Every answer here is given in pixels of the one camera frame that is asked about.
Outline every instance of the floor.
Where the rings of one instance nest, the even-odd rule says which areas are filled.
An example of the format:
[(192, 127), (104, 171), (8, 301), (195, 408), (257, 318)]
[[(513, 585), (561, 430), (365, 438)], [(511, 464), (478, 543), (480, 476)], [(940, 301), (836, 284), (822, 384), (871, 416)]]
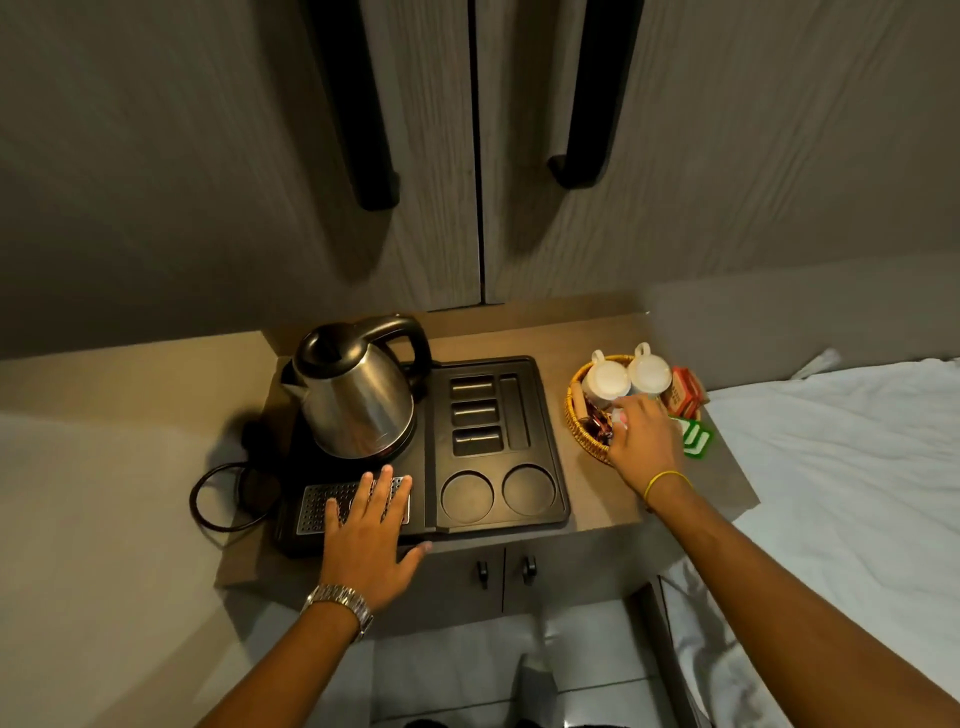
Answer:
[(352, 647), (308, 725), (504, 728), (520, 655), (553, 668), (566, 726), (674, 728), (642, 629), (622, 601), (504, 617)]

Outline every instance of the electric kettle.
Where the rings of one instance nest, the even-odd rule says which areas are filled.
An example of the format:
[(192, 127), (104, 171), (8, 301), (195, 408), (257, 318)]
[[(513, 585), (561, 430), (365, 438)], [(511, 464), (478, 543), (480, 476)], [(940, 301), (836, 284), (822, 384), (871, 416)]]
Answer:
[[(406, 372), (386, 346), (401, 336), (414, 350)], [(280, 383), (300, 400), (321, 449), (358, 459), (402, 445), (414, 425), (411, 390), (430, 367), (430, 345), (417, 320), (382, 316), (313, 329), (300, 341)]]

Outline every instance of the yellow bracelet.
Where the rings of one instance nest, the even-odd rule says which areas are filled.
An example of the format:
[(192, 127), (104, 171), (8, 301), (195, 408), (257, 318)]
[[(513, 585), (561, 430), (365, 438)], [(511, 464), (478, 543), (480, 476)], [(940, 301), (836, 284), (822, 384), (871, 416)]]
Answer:
[(681, 478), (683, 478), (683, 479), (686, 481), (686, 484), (687, 484), (688, 486), (690, 486), (691, 488), (693, 487), (693, 483), (690, 482), (690, 478), (688, 478), (686, 475), (684, 475), (684, 474), (681, 473), (680, 471), (663, 471), (662, 473), (657, 473), (657, 474), (654, 475), (652, 478), (650, 478), (650, 482), (647, 483), (647, 487), (646, 487), (646, 489), (643, 491), (643, 504), (644, 504), (644, 505), (647, 505), (647, 496), (650, 495), (650, 489), (654, 487), (654, 483), (656, 483), (658, 480), (660, 480), (660, 479), (661, 479), (662, 477), (664, 477), (665, 475), (679, 475)]

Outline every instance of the kettle lid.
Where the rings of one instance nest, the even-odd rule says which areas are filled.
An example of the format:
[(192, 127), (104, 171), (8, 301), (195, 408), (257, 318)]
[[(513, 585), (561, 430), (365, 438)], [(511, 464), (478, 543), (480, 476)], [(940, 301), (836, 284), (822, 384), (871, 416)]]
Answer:
[(351, 324), (326, 324), (314, 328), (300, 341), (294, 368), (301, 376), (331, 379), (359, 364), (368, 345)]

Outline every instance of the silver watch band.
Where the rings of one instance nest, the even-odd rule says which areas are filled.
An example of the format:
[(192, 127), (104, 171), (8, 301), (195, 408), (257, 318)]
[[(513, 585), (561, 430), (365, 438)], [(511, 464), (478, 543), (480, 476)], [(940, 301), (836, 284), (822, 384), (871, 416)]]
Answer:
[(300, 613), (303, 614), (311, 604), (316, 604), (318, 601), (333, 601), (337, 604), (342, 604), (357, 617), (357, 621), (360, 622), (360, 631), (357, 632), (357, 636), (353, 638), (354, 642), (360, 642), (373, 623), (373, 612), (371, 612), (370, 607), (367, 606), (367, 601), (359, 592), (350, 587), (344, 587), (339, 584), (319, 585), (307, 595)]

